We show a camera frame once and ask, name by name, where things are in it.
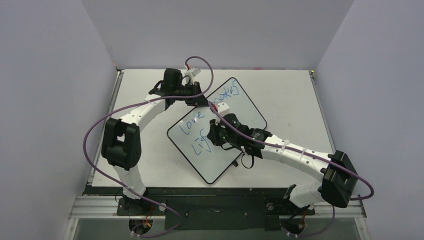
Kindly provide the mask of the black framed whiteboard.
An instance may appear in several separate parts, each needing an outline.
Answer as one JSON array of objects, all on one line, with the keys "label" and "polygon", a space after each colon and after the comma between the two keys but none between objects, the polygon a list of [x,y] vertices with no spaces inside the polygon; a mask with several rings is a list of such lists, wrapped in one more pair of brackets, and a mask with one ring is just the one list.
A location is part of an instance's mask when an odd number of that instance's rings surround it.
[{"label": "black framed whiteboard", "polygon": [[[230,116],[226,120],[236,128],[241,125],[265,129],[268,125],[234,77],[221,84],[207,100],[216,106],[227,104]],[[208,106],[195,107],[167,130],[169,140],[210,185],[241,155],[241,151],[231,145],[240,136],[226,129],[220,121]]]}]

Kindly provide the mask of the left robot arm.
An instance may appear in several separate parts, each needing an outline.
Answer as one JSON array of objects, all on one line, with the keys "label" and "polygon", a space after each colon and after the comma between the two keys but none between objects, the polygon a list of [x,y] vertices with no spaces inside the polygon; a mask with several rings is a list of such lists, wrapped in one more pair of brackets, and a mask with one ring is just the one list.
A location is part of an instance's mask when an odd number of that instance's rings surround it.
[{"label": "left robot arm", "polygon": [[163,79],[148,92],[146,104],[132,109],[121,118],[110,118],[104,126],[101,156],[105,158],[124,184],[122,205],[136,215],[152,209],[152,204],[142,197],[147,188],[142,181],[138,162],[142,155],[141,131],[174,102],[184,101],[190,107],[205,107],[208,103],[200,83],[194,78],[201,72],[198,67],[185,73],[166,68]]}]

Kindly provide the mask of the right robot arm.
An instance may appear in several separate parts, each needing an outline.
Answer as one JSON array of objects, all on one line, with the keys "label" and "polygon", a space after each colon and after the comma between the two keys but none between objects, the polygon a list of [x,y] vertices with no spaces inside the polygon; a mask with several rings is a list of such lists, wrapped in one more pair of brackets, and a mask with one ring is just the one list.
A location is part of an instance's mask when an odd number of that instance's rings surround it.
[{"label": "right robot arm", "polygon": [[230,145],[253,158],[273,160],[295,168],[314,180],[306,184],[293,184],[282,199],[283,209],[294,214],[300,208],[327,202],[337,208],[346,208],[351,200],[357,171],[343,151],[325,153],[313,151],[283,140],[269,131],[241,124],[236,115],[229,113],[224,119],[209,122],[207,138],[213,145]]}]

